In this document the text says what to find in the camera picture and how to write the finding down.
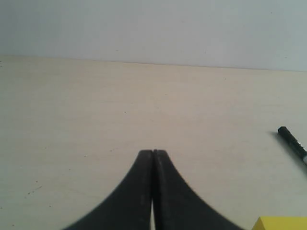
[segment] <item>white wall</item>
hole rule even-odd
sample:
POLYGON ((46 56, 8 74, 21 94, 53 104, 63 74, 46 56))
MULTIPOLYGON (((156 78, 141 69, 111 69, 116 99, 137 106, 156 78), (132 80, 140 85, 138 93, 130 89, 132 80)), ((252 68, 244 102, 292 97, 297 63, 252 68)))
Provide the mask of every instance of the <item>white wall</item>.
POLYGON ((0 0, 0 54, 307 70, 307 1, 0 0))

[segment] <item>yellow block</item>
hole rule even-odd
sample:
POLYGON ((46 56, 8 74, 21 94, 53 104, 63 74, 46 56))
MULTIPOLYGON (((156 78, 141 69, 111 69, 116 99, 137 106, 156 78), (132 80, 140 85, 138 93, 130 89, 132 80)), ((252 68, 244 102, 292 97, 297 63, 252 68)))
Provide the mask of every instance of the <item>yellow block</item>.
POLYGON ((259 217, 252 230, 307 230, 307 217, 259 217))

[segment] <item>yellow object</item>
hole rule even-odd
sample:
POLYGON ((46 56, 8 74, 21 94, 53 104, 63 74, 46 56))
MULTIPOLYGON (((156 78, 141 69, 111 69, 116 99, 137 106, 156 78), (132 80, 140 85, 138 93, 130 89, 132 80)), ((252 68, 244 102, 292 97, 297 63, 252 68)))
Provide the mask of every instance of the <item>yellow object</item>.
POLYGON ((307 230, 307 217, 259 217, 252 230, 307 230))

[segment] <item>light wooden table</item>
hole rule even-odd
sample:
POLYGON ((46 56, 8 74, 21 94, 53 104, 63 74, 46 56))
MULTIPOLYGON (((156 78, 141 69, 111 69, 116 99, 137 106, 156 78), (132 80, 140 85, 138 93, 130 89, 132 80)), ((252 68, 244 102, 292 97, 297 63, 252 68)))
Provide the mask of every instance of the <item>light wooden table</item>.
POLYGON ((0 229, 60 230, 165 149, 213 208, 251 229, 303 216, 307 74, 0 56, 0 229))

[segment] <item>black marker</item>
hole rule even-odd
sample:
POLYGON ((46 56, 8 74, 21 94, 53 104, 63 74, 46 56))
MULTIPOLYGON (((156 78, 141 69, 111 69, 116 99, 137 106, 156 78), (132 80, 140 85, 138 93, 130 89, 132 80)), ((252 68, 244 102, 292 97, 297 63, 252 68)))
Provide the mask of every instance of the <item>black marker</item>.
POLYGON ((307 151, 296 140, 296 138, 293 137, 290 131, 285 126, 282 126, 278 129, 278 133, 288 143, 297 156, 299 156, 299 158, 302 159, 305 164, 307 164, 307 151))

